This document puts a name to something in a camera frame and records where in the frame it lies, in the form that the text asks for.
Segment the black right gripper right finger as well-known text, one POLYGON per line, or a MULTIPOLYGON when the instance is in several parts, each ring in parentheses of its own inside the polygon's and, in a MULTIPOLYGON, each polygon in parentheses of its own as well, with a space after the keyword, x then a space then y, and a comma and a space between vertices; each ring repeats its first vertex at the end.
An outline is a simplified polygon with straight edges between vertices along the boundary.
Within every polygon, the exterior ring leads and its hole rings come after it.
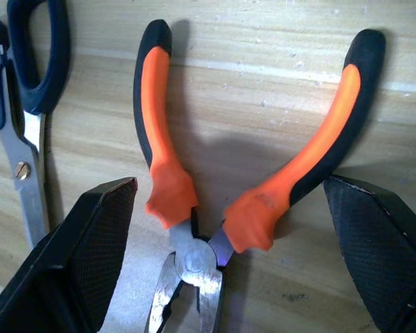
POLYGON ((324 181, 347 270, 380 332, 416 332, 416 214, 393 191, 324 181))

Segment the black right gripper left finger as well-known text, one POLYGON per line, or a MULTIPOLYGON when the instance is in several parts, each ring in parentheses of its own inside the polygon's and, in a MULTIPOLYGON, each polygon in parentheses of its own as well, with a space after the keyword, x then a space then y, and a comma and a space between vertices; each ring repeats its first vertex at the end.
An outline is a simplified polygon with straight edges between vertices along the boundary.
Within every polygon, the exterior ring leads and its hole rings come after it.
POLYGON ((98 332, 121 273, 137 181, 83 193, 0 294, 0 332, 98 332))

